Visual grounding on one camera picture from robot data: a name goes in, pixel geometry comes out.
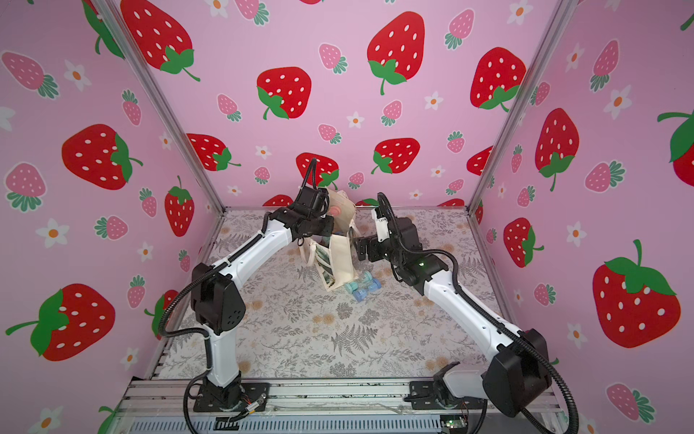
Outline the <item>canvas tote bag floral print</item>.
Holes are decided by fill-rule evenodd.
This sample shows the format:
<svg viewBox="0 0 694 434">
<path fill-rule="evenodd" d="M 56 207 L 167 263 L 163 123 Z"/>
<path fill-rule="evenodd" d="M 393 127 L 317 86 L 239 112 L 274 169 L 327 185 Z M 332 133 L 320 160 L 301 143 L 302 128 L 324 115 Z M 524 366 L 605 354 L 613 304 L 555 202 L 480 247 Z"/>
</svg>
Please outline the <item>canvas tote bag floral print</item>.
<svg viewBox="0 0 694 434">
<path fill-rule="evenodd" d="M 349 201 L 343 190 L 329 193 L 330 201 Z M 307 239 L 299 248 L 301 257 L 307 266 L 315 266 L 319 280 L 327 291 L 341 289 L 344 284 L 356 279 L 352 261 L 352 240 L 361 236 L 357 228 L 356 205 L 354 217 L 350 220 L 334 218 L 334 231 L 331 236 L 323 237 L 321 242 L 316 236 Z"/>
</svg>

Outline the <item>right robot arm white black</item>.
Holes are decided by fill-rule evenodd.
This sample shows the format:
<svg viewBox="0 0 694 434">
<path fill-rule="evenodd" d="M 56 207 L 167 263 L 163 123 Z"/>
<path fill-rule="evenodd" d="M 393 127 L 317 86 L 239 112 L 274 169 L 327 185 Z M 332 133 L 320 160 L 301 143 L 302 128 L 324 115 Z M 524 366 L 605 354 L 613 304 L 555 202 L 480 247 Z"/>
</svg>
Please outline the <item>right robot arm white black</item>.
<svg viewBox="0 0 694 434">
<path fill-rule="evenodd" d="M 388 218 L 374 211 L 376 233 L 354 240 L 359 260 L 386 260 L 394 277 L 451 316 L 473 339 L 489 365 L 470 374 L 450 363 L 433 377 L 430 399 L 451 407 L 467 398 L 489 401 L 513 418 L 551 386 L 549 371 L 524 349 L 547 354 L 539 333 L 523 332 L 495 314 L 458 281 L 459 266 L 448 251 L 423 249 L 409 218 Z"/>
</svg>

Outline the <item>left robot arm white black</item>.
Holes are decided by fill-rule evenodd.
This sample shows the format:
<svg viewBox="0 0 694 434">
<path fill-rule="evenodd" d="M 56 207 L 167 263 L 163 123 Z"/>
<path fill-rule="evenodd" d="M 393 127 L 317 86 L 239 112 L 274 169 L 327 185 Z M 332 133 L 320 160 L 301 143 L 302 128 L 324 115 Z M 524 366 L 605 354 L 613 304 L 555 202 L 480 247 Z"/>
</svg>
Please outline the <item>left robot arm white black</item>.
<svg viewBox="0 0 694 434">
<path fill-rule="evenodd" d="M 191 309 L 204 331 L 207 374 L 202 395 L 231 409 L 241 401 L 241 372 L 236 357 L 236 328 L 246 315 L 243 285 L 269 259 L 293 242 L 330 235 L 329 192 L 304 186 L 287 207 L 266 213 L 261 229 L 236 251 L 213 265 L 195 267 Z"/>
</svg>

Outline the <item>teal hourglass number five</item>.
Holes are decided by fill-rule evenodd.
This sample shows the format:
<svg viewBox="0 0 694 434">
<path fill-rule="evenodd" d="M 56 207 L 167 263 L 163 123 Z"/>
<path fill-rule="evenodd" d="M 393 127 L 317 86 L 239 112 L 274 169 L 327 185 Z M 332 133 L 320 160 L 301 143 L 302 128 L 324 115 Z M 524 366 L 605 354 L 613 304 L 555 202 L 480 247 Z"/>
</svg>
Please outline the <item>teal hourglass number five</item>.
<svg viewBox="0 0 694 434">
<path fill-rule="evenodd" d="M 364 288 L 368 286 L 372 281 L 374 280 L 374 277 L 370 272 L 366 271 L 361 275 L 359 278 L 356 280 L 353 280 L 351 282 L 348 282 L 343 285 L 343 287 L 350 293 L 352 294 L 356 289 L 359 288 Z"/>
</svg>

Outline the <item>left aluminium corner post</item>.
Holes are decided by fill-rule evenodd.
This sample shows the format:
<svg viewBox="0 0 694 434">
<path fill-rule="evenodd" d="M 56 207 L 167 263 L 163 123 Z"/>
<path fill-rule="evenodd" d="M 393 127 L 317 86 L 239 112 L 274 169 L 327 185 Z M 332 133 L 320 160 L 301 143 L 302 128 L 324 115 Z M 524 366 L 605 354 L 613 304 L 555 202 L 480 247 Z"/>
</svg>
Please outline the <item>left aluminium corner post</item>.
<svg viewBox="0 0 694 434">
<path fill-rule="evenodd" d="M 175 142 L 179 153 L 184 158 L 197 184 L 202 188 L 202 191 L 204 191 L 211 207 L 215 213 L 224 215 L 226 207 L 220 195 L 218 195 L 211 184 L 208 175 L 206 175 L 206 171 L 198 160 L 182 125 L 178 121 L 164 92 L 153 76 L 150 66 L 146 63 L 141 52 L 139 52 L 135 39 L 128 31 L 126 23 L 120 14 L 119 1 L 96 0 L 94 4 L 97 9 L 99 9 L 99 12 L 101 12 L 106 27 L 108 27 L 108 30 L 110 30 L 115 41 L 121 48 L 128 64 L 144 88 L 148 99 L 151 101 L 157 115 L 164 124 L 167 133 L 171 136 L 173 142 Z"/>
</svg>

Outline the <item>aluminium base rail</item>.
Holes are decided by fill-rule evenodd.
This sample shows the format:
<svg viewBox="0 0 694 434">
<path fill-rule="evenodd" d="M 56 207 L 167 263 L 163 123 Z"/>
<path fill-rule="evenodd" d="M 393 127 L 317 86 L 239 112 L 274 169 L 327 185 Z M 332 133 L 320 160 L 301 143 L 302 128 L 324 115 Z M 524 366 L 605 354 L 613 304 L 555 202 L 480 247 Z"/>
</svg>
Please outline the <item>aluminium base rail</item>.
<svg viewBox="0 0 694 434">
<path fill-rule="evenodd" d="M 433 397 L 428 378 L 250 379 L 261 403 L 233 421 L 211 403 L 191 403 L 184 417 L 184 380 L 133 381 L 110 433 L 531 433 L 522 416 L 510 419 L 492 404 L 469 399 L 451 408 Z"/>
</svg>

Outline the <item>aluminium corner frame post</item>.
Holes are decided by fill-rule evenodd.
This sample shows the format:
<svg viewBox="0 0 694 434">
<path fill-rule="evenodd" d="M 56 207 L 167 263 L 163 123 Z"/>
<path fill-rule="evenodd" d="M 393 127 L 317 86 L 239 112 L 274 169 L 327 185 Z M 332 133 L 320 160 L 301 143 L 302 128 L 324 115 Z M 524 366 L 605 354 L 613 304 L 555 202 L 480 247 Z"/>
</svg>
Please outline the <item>aluminium corner frame post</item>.
<svg viewBox="0 0 694 434">
<path fill-rule="evenodd" d="M 540 39 L 540 44 L 534 54 L 532 62 L 528 67 L 525 79 L 520 85 L 520 90 L 513 99 L 513 106 L 502 124 L 496 142 L 493 145 L 492 153 L 485 165 L 483 175 L 480 178 L 470 204 L 467 206 L 467 213 L 472 216 L 478 208 L 480 202 L 498 166 L 504 157 L 515 130 L 520 126 L 521 117 L 527 110 L 531 98 L 531 92 L 539 84 L 551 57 L 558 47 L 563 34 L 569 26 L 572 16 L 578 7 L 578 0 L 558 1 L 553 16 L 549 20 L 544 36 Z"/>
</svg>

